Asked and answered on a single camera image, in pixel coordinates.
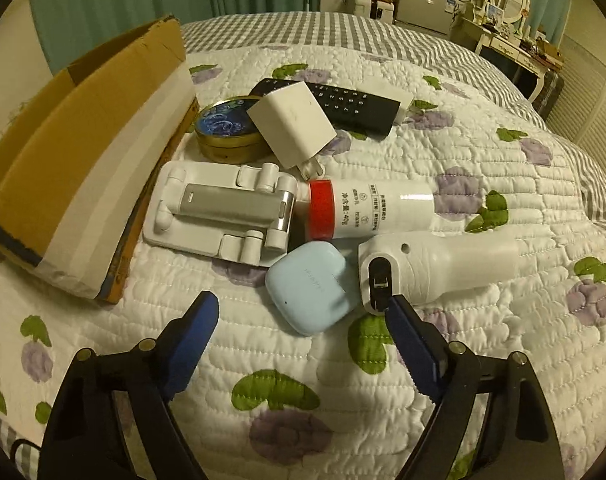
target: cardboard box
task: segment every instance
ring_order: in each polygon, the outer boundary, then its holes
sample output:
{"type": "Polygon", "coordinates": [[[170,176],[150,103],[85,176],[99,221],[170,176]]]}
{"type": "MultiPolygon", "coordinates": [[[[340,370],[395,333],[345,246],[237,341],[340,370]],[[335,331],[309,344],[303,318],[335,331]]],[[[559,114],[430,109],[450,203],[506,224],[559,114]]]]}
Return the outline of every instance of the cardboard box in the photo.
{"type": "Polygon", "coordinates": [[[0,251],[72,294],[117,301],[106,279],[124,233],[138,237],[146,181],[196,110],[172,17],[59,72],[0,141],[0,251]]]}
{"type": "Polygon", "coordinates": [[[549,43],[548,41],[536,40],[536,45],[539,50],[541,50],[546,56],[553,57],[558,59],[560,62],[563,62],[563,56],[560,51],[556,48],[556,45],[549,43]]]}

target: quilted bedspread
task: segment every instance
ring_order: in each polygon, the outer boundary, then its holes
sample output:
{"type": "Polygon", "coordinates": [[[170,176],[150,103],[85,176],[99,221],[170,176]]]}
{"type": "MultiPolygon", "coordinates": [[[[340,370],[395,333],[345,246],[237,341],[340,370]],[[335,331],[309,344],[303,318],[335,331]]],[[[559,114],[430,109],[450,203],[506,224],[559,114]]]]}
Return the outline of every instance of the quilted bedspread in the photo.
{"type": "MultiPolygon", "coordinates": [[[[247,94],[274,73],[346,88],[376,75],[416,95],[414,111],[386,139],[339,130],[321,160],[330,177],[425,179],[435,194],[434,232],[491,229],[518,240],[517,277],[446,294],[419,315],[479,354],[518,349],[529,356],[566,478],[579,478],[606,444],[606,235],[586,217],[576,172],[556,137],[464,82],[352,48],[264,44],[194,52],[188,61],[202,105],[247,94]]],[[[433,405],[416,392],[382,319],[356,308],[324,333],[298,336],[264,279],[261,269],[141,241],[125,297],[97,308],[0,259],[2,418],[40,443],[78,348],[125,351],[157,336],[208,289],[219,298],[221,319],[189,387],[171,403],[208,476],[394,478],[433,405]]],[[[134,436],[127,404],[120,409],[134,436]]],[[[479,402],[459,471],[482,413],[479,402]]],[[[146,474],[134,438],[131,453],[146,474]]]]}

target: blue gripper pad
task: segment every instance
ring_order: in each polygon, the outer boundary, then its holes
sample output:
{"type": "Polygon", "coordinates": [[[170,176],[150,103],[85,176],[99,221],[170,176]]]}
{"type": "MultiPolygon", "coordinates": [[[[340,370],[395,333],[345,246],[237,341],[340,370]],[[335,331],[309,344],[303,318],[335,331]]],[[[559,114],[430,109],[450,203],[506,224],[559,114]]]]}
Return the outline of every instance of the blue gripper pad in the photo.
{"type": "Polygon", "coordinates": [[[411,306],[409,310],[411,312],[406,312],[397,298],[390,298],[385,310],[385,323],[416,388],[432,402],[438,402],[446,389],[441,380],[445,370],[439,370],[439,361],[416,329],[416,324],[423,323],[422,320],[411,306]]]}
{"type": "Polygon", "coordinates": [[[158,387],[166,402],[186,389],[218,321],[219,300],[203,291],[183,317],[168,323],[157,338],[163,368],[158,387]]]}

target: white handheld device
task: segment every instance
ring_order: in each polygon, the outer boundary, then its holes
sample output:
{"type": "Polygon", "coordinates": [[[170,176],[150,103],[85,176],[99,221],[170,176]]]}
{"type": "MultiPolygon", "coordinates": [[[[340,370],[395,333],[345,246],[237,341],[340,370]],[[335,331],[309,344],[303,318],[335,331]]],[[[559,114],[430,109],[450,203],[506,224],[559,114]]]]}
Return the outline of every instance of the white handheld device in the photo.
{"type": "Polygon", "coordinates": [[[361,297],[365,310],[382,315],[395,294],[412,305],[430,303],[445,292],[515,278],[517,263],[516,240],[500,232],[378,235],[359,245],[361,297]]]}

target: purple flower pattern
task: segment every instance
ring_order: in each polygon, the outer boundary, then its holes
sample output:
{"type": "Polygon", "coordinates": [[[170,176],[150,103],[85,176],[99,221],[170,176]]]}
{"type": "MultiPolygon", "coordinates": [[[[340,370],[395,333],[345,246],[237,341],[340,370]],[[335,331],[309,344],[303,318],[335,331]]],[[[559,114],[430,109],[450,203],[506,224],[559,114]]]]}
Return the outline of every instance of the purple flower pattern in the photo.
{"type": "Polygon", "coordinates": [[[289,45],[261,45],[262,50],[288,50],[289,45]]]}
{"type": "Polygon", "coordinates": [[[423,321],[432,323],[447,340],[450,339],[452,334],[461,331],[461,325],[456,318],[451,313],[443,310],[434,310],[425,314],[423,321]]]}
{"type": "Polygon", "coordinates": [[[251,286],[258,288],[265,285],[265,274],[267,269],[263,267],[252,267],[236,262],[213,259],[212,270],[219,276],[224,276],[233,285],[251,286]]]}
{"type": "Polygon", "coordinates": [[[24,372],[35,383],[45,383],[52,377],[52,359],[45,346],[39,341],[27,342],[21,352],[21,364],[24,372]]]}
{"type": "Polygon", "coordinates": [[[306,83],[326,84],[330,81],[330,71],[320,68],[306,68],[299,70],[291,77],[292,81],[305,81],[306,83]]]}
{"type": "Polygon", "coordinates": [[[319,155],[339,155],[341,153],[349,152],[352,147],[352,136],[345,130],[336,130],[336,137],[330,140],[321,151],[319,155]]]}
{"type": "Polygon", "coordinates": [[[565,478],[570,480],[571,478],[574,478],[574,472],[576,471],[576,450],[572,444],[560,442],[560,445],[565,478]]]}
{"type": "Polygon", "coordinates": [[[454,95],[458,95],[463,99],[469,99],[469,96],[464,91],[459,87],[452,85],[452,83],[441,83],[441,86],[454,95]]]}
{"type": "Polygon", "coordinates": [[[270,462],[292,465],[305,455],[321,453],[330,444],[332,431],[310,413],[266,410],[252,421],[250,444],[270,462]]]}
{"type": "Polygon", "coordinates": [[[462,220],[466,215],[476,213],[483,203],[479,180],[464,168],[449,168],[436,177],[436,184],[434,210],[447,220],[462,220]]]}
{"type": "Polygon", "coordinates": [[[385,62],[391,60],[388,57],[376,56],[375,54],[361,54],[361,57],[363,59],[366,59],[367,61],[373,61],[375,63],[381,63],[381,64],[384,64],[385,62]]]}
{"type": "Polygon", "coordinates": [[[223,69],[218,66],[209,68],[208,70],[199,70],[198,72],[194,72],[192,74],[192,83],[195,85],[205,83],[206,81],[221,75],[221,72],[223,72],[223,69]]]}
{"type": "Polygon", "coordinates": [[[606,324],[606,283],[583,278],[570,289],[565,300],[570,314],[574,314],[581,324],[606,324]]]}
{"type": "Polygon", "coordinates": [[[409,124],[410,127],[416,130],[442,130],[454,126],[454,115],[449,112],[438,112],[427,110],[422,113],[410,113],[404,124],[409,124]]]}
{"type": "Polygon", "coordinates": [[[552,152],[551,150],[536,139],[531,137],[525,137],[518,141],[520,148],[528,162],[537,166],[550,166],[552,163],[552,152]]]}

